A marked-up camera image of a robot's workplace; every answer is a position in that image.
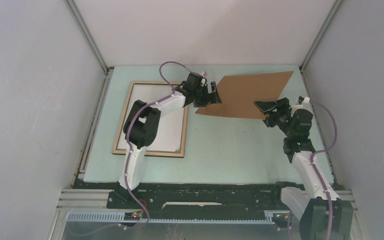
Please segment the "brown backing board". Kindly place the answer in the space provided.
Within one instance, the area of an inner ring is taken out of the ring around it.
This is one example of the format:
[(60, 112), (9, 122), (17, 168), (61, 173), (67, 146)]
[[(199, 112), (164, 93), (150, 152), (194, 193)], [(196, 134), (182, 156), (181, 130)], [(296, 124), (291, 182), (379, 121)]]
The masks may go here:
[(266, 116), (255, 101), (277, 100), (289, 82), (293, 71), (249, 75), (226, 75), (216, 85), (222, 103), (200, 107), (196, 114), (264, 120)]

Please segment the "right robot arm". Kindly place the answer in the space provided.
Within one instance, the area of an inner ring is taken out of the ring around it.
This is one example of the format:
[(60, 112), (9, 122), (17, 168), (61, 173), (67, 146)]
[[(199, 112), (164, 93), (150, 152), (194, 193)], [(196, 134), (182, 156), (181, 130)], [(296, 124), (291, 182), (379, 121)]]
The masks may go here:
[(304, 186), (304, 190), (282, 187), (271, 194), (270, 201), (277, 209), (290, 209), (299, 221), (303, 240), (349, 240), (354, 209), (350, 201), (335, 192), (320, 168), (317, 154), (326, 153), (331, 147), (315, 150), (310, 139), (314, 115), (304, 108), (306, 104), (318, 102), (302, 96), (294, 105), (286, 97), (254, 102), (265, 115), (264, 124), (268, 128), (278, 127), (284, 133), (283, 152)]

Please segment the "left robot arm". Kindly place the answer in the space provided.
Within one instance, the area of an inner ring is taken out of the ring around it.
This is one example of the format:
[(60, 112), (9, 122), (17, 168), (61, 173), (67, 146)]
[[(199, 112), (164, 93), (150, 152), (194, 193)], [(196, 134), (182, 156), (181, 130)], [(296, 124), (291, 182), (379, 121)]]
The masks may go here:
[(178, 86), (170, 86), (171, 92), (158, 100), (136, 100), (122, 129), (127, 143), (125, 164), (118, 180), (119, 186), (114, 190), (125, 208), (133, 208), (138, 202), (138, 194), (133, 190), (140, 184), (140, 164), (157, 137), (160, 120), (190, 104), (200, 108), (222, 103), (216, 82), (208, 82), (200, 73), (191, 72)]

